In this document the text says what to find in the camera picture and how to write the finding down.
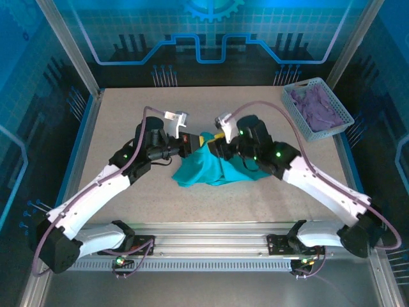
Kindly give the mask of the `small LED circuit board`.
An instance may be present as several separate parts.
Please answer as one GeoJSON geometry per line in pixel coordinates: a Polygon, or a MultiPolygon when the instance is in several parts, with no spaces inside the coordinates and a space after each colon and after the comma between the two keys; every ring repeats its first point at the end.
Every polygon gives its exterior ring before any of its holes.
{"type": "Polygon", "coordinates": [[[134,265],[134,261],[127,257],[127,255],[117,256],[113,261],[112,268],[117,269],[129,269],[134,265]]]}
{"type": "Polygon", "coordinates": [[[315,261],[311,258],[301,258],[296,260],[291,260],[291,268],[293,270],[296,269],[312,269],[315,261]]]}

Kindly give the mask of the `aluminium table side rail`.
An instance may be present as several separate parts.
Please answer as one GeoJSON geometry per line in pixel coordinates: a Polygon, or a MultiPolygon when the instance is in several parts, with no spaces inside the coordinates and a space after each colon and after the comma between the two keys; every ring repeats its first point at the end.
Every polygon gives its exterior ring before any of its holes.
{"type": "Polygon", "coordinates": [[[102,97],[90,97],[88,100],[54,206],[55,209],[69,200],[79,189],[101,102],[102,97]]]}
{"type": "Polygon", "coordinates": [[[359,221],[357,216],[359,214],[364,215],[366,212],[365,206],[362,206],[357,200],[364,202],[367,206],[371,202],[368,200],[369,196],[364,193],[345,134],[336,134],[334,136],[334,143],[346,180],[345,184],[334,182],[337,188],[341,190],[341,192],[336,191],[338,209],[335,209],[334,212],[340,214],[339,218],[345,225],[352,227],[359,221]]]}

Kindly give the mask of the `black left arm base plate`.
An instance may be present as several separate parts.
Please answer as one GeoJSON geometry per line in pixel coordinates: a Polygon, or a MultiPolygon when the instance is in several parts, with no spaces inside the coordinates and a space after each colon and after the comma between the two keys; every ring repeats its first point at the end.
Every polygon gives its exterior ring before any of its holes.
{"type": "Polygon", "coordinates": [[[116,256],[128,256],[144,255],[148,252],[148,255],[153,254],[153,248],[156,237],[154,235],[135,235],[132,238],[125,239],[125,242],[116,249],[106,249],[99,251],[98,255],[116,255],[116,256]]]}

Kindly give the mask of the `light blue plastic basket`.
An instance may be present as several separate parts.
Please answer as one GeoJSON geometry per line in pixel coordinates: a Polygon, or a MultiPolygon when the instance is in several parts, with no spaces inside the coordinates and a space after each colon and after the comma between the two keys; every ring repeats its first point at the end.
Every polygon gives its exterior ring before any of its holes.
{"type": "Polygon", "coordinates": [[[347,111],[347,109],[343,106],[343,104],[337,98],[334,92],[328,87],[325,81],[320,77],[315,77],[312,79],[308,79],[306,81],[299,81],[297,83],[285,85],[282,91],[281,100],[284,106],[286,107],[288,113],[292,117],[292,120],[296,123],[304,139],[308,142],[327,138],[327,137],[342,133],[346,130],[346,128],[348,128],[349,126],[355,123],[355,120],[353,119],[352,115],[347,111]],[[290,95],[290,92],[292,90],[295,90],[303,97],[304,91],[309,88],[312,88],[316,84],[320,84],[324,87],[324,90],[330,99],[329,104],[334,108],[336,113],[344,121],[343,125],[331,128],[329,130],[313,132],[308,126],[307,122],[302,117],[302,115],[300,114],[300,112],[298,111],[298,109],[296,108],[296,106],[294,105],[294,100],[291,98],[291,95],[290,95]]]}

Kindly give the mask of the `teal t-shirt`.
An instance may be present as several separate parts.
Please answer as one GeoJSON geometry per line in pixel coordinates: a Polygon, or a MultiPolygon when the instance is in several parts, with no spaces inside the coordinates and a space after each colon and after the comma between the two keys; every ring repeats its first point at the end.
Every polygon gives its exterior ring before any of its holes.
{"type": "Polygon", "coordinates": [[[269,174],[261,171],[252,159],[242,159],[236,155],[226,161],[211,154],[206,146],[182,159],[181,166],[172,179],[180,187],[190,187],[194,184],[218,186],[234,182],[257,181],[268,176],[269,174]]]}

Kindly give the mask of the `purple cloth pile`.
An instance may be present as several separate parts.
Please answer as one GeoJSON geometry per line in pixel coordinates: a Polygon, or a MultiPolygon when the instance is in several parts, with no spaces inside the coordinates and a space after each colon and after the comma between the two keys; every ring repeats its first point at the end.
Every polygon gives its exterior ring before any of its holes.
{"type": "Polygon", "coordinates": [[[305,90],[303,97],[295,90],[292,90],[290,95],[294,100],[294,105],[313,132],[329,130],[344,124],[344,121],[329,104],[330,99],[322,85],[316,84],[305,90]]]}

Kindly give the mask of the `aluminium mounting rail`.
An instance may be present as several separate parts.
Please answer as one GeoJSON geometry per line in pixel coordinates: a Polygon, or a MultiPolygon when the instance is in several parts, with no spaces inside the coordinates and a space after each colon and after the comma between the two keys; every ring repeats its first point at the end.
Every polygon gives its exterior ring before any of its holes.
{"type": "MultiPolygon", "coordinates": [[[[324,246],[328,253],[343,250],[367,258],[380,238],[381,231],[365,228],[359,221],[348,227],[337,221],[293,223],[148,223],[133,224],[135,235],[154,235],[155,256],[170,257],[255,257],[270,256],[266,236],[297,237],[308,247],[324,246]]],[[[272,255],[292,258],[305,255],[272,255]]]]}

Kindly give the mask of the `aluminium frame post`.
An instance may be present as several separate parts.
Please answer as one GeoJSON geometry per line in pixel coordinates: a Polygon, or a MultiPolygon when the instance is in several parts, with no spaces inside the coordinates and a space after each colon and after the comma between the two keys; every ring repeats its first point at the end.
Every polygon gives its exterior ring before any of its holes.
{"type": "Polygon", "coordinates": [[[100,98],[100,87],[96,82],[84,56],[74,40],[68,26],[53,0],[35,0],[47,22],[57,36],[61,46],[74,65],[85,87],[93,98],[100,98]]]}
{"type": "Polygon", "coordinates": [[[363,12],[361,13],[354,30],[346,41],[340,56],[331,69],[326,84],[333,90],[344,71],[349,65],[353,55],[361,45],[368,29],[373,23],[375,17],[378,15],[380,8],[384,4],[385,0],[368,0],[363,12]]]}

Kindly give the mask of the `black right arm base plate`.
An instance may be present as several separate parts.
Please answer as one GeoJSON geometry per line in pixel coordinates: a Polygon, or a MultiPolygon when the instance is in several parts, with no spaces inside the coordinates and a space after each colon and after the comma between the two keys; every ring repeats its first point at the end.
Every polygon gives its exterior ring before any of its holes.
{"type": "Polygon", "coordinates": [[[297,237],[289,235],[270,234],[266,236],[268,253],[272,255],[323,255],[324,246],[308,247],[301,243],[297,237]]]}

